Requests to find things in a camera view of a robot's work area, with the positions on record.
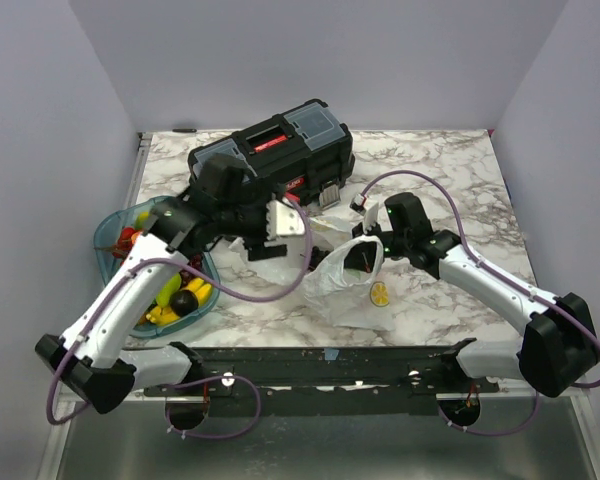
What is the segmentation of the fake blackberry cluster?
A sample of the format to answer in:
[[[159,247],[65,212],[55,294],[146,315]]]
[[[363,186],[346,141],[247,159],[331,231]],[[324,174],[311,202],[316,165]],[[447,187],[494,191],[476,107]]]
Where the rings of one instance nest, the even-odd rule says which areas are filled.
[[[307,270],[309,272],[315,271],[320,265],[320,263],[331,253],[332,251],[329,249],[313,246],[311,254],[308,256],[309,263],[307,266]]]

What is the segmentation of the white plastic bag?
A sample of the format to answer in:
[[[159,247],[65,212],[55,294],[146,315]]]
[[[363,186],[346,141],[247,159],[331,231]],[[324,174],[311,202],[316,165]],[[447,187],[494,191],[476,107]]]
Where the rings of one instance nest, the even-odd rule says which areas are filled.
[[[315,270],[307,273],[294,292],[297,300],[334,327],[391,331],[395,328],[389,312],[389,287],[380,274],[382,262],[377,240],[353,240],[350,222],[334,216],[310,220],[313,245],[327,252]],[[355,247],[368,247],[360,270],[345,265]]]

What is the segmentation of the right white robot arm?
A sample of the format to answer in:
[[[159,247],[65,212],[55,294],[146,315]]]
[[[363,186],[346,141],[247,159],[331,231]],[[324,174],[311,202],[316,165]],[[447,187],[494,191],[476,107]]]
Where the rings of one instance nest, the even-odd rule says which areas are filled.
[[[586,302],[570,293],[559,297],[536,289],[483,259],[450,230],[436,230],[420,199],[400,193],[384,202],[391,224],[378,225],[377,205],[358,194],[350,207],[363,217],[352,234],[375,236],[382,258],[406,259],[412,267],[454,285],[482,302],[519,334],[516,341],[468,339],[447,351],[440,379],[460,392],[476,378],[523,380],[555,398],[600,362],[595,331]]]

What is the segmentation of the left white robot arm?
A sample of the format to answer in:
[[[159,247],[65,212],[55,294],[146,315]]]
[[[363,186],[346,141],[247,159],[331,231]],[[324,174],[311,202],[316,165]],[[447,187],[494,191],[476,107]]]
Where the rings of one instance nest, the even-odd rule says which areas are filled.
[[[283,184],[217,154],[182,193],[157,202],[140,238],[89,309],[61,335],[45,334],[36,343],[36,354],[53,373],[50,388],[64,383],[100,414],[118,407],[138,387],[141,367],[121,353],[140,315],[215,239],[237,236],[264,250],[273,237],[273,211],[284,195]]]

